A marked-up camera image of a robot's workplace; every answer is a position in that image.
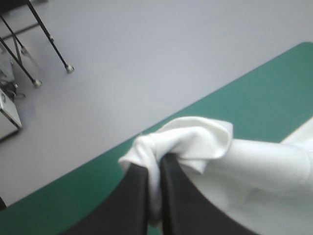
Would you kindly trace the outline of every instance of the black metal leg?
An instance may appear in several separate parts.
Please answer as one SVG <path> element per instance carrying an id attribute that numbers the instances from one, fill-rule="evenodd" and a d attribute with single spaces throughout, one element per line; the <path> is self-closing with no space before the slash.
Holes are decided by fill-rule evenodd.
<path id="1" fill-rule="evenodd" d="M 3 18 L 2 15 L 0 15 L 0 19 L 3 21 L 3 23 L 5 24 L 5 26 L 9 29 L 9 31 L 10 31 L 10 33 L 12 34 L 13 38 L 20 44 L 22 54 L 26 54 L 26 53 L 27 53 L 26 48 L 25 48 L 25 47 L 23 46 L 23 44 L 20 42 L 20 40 L 18 39 L 18 37 L 16 36 L 16 34 L 13 32 L 13 30 L 11 29 L 11 27 L 8 25 L 8 23 L 5 21 L 5 19 Z"/>
<path id="2" fill-rule="evenodd" d="M 33 13 L 34 17 L 36 18 L 37 22 L 39 23 L 40 27 L 42 28 L 42 30 L 44 31 L 46 37 L 49 39 L 51 45 L 53 46 L 54 50 L 56 51 L 56 53 L 58 54 L 58 56 L 60 57 L 62 63 L 64 64 L 64 67 L 66 68 L 68 73 L 71 73 L 74 71 L 74 68 L 71 65 L 68 65 L 65 60 L 63 59 L 62 55 L 60 54 L 60 52 L 58 51 L 57 47 L 54 44 L 54 40 L 51 37 L 51 35 L 49 34 L 47 28 L 45 27 L 44 23 L 41 21 L 40 17 L 38 16 L 37 12 L 35 11 L 33 5 L 30 3 L 29 0 L 26 0 L 26 4 L 29 7 L 30 11 Z"/>
<path id="3" fill-rule="evenodd" d="M 20 52 L 19 52 L 19 46 L 18 46 L 18 44 L 16 42 L 16 38 L 13 38 L 13 42 L 14 42 L 15 51 L 16 51 L 16 54 L 18 56 L 18 59 L 19 59 L 20 63 L 23 64 L 22 58 L 21 58 L 21 55 L 20 55 Z"/>
<path id="4" fill-rule="evenodd" d="M 4 42 L 4 40 L 0 37 L 0 43 L 5 47 L 5 49 L 10 53 L 12 58 L 16 61 L 16 63 L 21 67 L 21 69 L 24 71 L 24 73 L 27 75 L 27 77 L 30 79 L 30 81 L 34 84 L 35 87 L 40 87 L 42 85 L 41 81 L 35 80 L 32 78 L 32 76 L 29 74 L 29 72 L 25 69 L 25 67 L 21 64 L 21 62 L 18 60 L 18 58 L 14 55 L 14 53 L 10 50 L 8 45 Z"/>

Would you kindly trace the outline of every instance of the white device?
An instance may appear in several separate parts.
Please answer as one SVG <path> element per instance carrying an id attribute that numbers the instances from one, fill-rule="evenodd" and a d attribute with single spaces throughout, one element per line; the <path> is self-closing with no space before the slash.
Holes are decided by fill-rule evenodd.
<path id="1" fill-rule="evenodd" d="M 15 104 L 0 89 L 0 139 L 22 128 Z"/>

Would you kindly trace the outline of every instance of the white cloth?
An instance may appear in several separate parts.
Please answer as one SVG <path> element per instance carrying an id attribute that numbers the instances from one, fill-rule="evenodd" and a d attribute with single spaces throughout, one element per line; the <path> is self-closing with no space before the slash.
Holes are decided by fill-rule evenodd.
<path id="1" fill-rule="evenodd" d="M 124 170 L 130 163 L 148 169 L 155 223 L 161 209 L 158 164 L 171 152 L 202 194 L 236 221 L 262 235 L 312 235 L 312 146 L 313 139 L 233 140 L 229 122 L 181 117 L 138 137 L 119 163 Z"/>

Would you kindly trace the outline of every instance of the white floor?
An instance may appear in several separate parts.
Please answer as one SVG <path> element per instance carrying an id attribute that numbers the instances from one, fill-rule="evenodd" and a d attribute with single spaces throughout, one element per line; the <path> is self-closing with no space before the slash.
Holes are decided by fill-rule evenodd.
<path id="1" fill-rule="evenodd" d="M 303 41 L 313 41 L 311 0 L 50 0 L 40 28 L 20 35 L 16 105 L 24 129 L 0 143 L 0 196 L 10 205 L 120 142 Z M 34 22 L 27 8 L 6 16 Z M 0 35 L 7 34 L 0 25 Z"/>

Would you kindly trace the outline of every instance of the white fabric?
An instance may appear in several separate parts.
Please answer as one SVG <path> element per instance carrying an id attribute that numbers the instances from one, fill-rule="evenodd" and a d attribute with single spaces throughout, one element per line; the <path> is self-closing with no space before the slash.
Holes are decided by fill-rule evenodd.
<path id="1" fill-rule="evenodd" d="M 233 140 L 229 122 L 181 117 L 138 137 L 119 163 L 124 170 L 130 163 L 148 169 L 154 222 L 161 208 L 158 164 L 171 152 L 202 194 L 236 221 L 261 235 L 312 235 L 313 139 L 306 137 L 297 143 L 291 136 L 286 143 Z"/>

